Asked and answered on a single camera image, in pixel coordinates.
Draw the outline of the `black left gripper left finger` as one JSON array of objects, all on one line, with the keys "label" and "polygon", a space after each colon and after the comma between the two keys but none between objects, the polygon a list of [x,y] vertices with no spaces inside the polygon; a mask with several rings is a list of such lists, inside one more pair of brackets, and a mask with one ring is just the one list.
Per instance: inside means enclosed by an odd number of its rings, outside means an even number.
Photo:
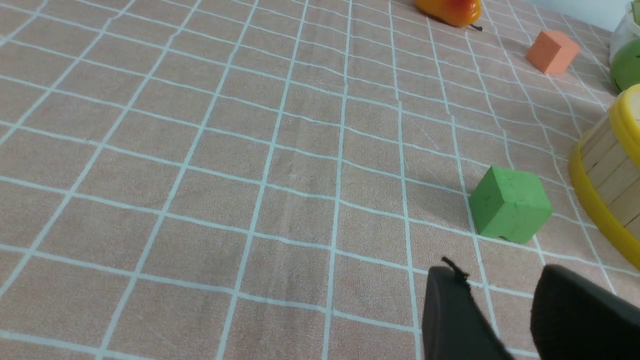
[{"label": "black left gripper left finger", "polygon": [[512,360],[478,307],[469,274],[452,260],[432,266],[427,276],[422,316],[426,360]]}]

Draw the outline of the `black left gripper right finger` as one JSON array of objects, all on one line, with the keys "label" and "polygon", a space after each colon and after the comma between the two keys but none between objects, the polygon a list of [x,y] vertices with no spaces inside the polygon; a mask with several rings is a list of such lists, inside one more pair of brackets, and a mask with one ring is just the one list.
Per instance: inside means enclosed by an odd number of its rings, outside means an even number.
[{"label": "black left gripper right finger", "polygon": [[558,264],[542,269],[530,332],[542,360],[637,360],[640,310]]}]

